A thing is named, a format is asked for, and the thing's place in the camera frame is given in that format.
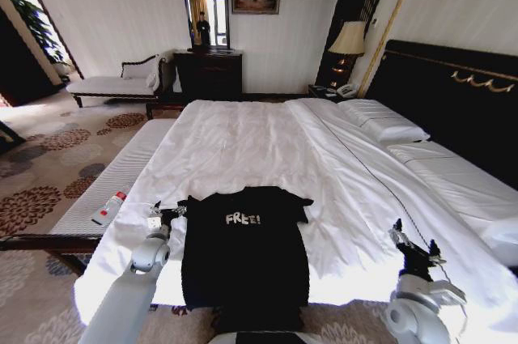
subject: chaise lounge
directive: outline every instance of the chaise lounge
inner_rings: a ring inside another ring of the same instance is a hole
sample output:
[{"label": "chaise lounge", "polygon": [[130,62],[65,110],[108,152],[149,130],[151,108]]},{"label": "chaise lounge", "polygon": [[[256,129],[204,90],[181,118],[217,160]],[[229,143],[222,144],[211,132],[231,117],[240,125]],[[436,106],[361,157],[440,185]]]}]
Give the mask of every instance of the chaise lounge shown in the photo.
[{"label": "chaise lounge", "polygon": [[121,77],[90,77],[71,83],[66,90],[80,108],[81,97],[158,100],[172,90],[176,79],[172,53],[168,50],[140,62],[122,62]]}]

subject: cream wallpaper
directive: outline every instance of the cream wallpaper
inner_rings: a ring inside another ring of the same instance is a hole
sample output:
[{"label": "cream wallpaper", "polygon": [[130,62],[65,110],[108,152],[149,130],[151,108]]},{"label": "cream wallpaper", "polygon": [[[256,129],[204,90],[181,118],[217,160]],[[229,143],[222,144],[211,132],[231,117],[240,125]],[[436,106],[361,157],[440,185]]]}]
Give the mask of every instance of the cream wallpaper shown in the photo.
[{"label": "cream wallpaper", "polygon": [[[379,20],[378,27],[369,29],[365,55],[357,61],[351,82],[361,83],[396,1],[380,0],[374,15]],[[387,40],[518,55],[516,19],[518,0],[405,0]]]},{"label": "cream wallpaper", "polygon": [[[86,77],[122,61],[188,48],[184,0],[43,0]],[[299,93],[313,83],[336,0],[281,0],[279,15],[230,15],[246,92]]]}]

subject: wooden bench leg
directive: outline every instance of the wooden bench leg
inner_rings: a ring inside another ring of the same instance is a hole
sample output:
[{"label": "wooden bench leg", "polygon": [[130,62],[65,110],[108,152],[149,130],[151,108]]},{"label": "wooden bench leg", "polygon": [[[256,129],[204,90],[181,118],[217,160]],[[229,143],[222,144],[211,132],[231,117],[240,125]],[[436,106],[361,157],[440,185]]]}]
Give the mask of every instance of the wooden bench leg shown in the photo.
[{"label": "wooden bench leg", "polygon": [[76,102],[76,103],[78,103],[78,106],[79,106],[80,108],[82,108],[82,107],[83,107],[83,101],[81,100],[81,97],[79,97],[79,96],[74,96],[74,100],[75,100],[75,102]]},{"label": "wooden bench leg", "polygon": [[77,257],[74,255],[63,255],[61,253],[57,253],[55,251],[46,250],[49,255],[52,255],[56,259],[58,259],[63,265],[68,267],[74,274],[77,274],[79,277],[84,274],[84,270],[87,269],[87,265],[82,263]]},{"label": "wooden bench leg", "polygon": [[151,104],[146,104],[146,115],[147,120],[153,120],[153,108],[151,107]]}]

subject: bed bench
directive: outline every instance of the bed bench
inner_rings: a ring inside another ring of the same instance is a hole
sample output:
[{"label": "bed bench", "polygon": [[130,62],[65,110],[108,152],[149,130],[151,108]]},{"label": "bed bench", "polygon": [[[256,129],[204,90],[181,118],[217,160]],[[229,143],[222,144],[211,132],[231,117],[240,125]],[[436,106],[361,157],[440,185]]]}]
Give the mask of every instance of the bed bench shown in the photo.
[{"label": "bed bench", "polygon": [[73,253],[93,253],[104,230],[90,220],[124,185],[133,186],[146,167],[174,119],[148,121],[122,148],[121,152],[61,217],[48,235],[20,234],[0,239],[1,250],[43,249],[81,275],[86,266]]}]

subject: wooden dresser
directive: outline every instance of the wooden dresser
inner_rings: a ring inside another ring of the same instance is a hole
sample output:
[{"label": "wooden dresser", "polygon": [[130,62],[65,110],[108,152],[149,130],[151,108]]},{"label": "wooden dresser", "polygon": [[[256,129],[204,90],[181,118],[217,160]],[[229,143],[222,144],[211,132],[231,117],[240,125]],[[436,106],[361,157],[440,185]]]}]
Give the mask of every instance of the wooden dresser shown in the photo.
[{"label": "wooden dresser", "polygon": [[174,53],[183,96],[190,100],[239,100],[242,92],[241,51]]}]

